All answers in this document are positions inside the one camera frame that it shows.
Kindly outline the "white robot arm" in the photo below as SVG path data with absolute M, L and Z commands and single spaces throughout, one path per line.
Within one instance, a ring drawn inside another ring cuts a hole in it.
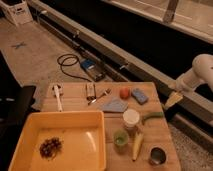
M 184 92 L 195 91 L 202 84 L 207 84 L 213 92 L 213 55 L 210 54 L 197 55 L 192 61 L 192 67 L 169 85 L 172 93 L 164 108 L 169 109 L 183 99 Z

